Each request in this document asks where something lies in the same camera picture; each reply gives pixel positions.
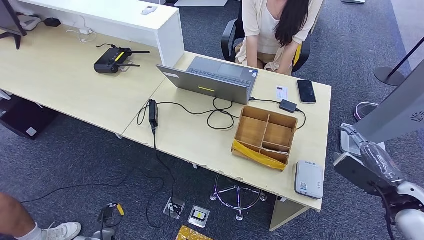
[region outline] laptop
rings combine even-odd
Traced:
[[[187,71],[156,65],[177,87],[247,105],[258,70],[203,57],[195,57]]]

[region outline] black smartphone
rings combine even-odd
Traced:
[[[303,104],[316,104],[314,87],[309,80],[297,80],[297,87],[299,88],[300,102]]]

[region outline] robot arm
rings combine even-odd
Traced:
[[[407,240],[424,239],[424,189],[403,180],[390,156],[381,147],[368,142],[355,129],[346,128],[356,139],[362,158],[350,153],[338,156],[334,169],[367,194],[382,198],[390,238],[394,240],[391,225]]]

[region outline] laptop touchpad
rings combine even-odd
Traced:
[[[230,64],[221,64],[221,67],[218,70],[219,74],[224,74],[227,76],[232,76],[234,78],[239,78],[242,76],[243,68],[233,66]]]

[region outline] white cable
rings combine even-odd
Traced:
[[[86,19],[83,17],[83,16],[81,16],[81,15],[78,15],[78,16],[80,16],[83,20],[84,20],[84,28],[86,28]],[[75,24],[77,24],[76,22],[74,22],[73,23],[73,25],[68,29],[68,30],[66,30],[66,32],[68,33],[68,32],[72,32],[72,33],[76,33],[76,34],[78,34],[78,39],[79,39],[79,41],[81,42],[81,43],[89,43],[89,42],[93,42],[94,40],[96,40],[96,38],[97,38],[97,33],[95,33],[93,30],[91,30],[90,29],[90,33],[89,34],[82,34],[82,33],[80,33],[80,32],[77,32],[77,31],[75,31],[75,30],[72,30],[72,28],[74,28],[75,27]],[[86,36],[90,36],[91,34],[94,34],[94,38],[93,39],[91,39],[91,40],[88,40],[88,38],[86,38],[86,39],[81,39],[81,35],[86,35]]]

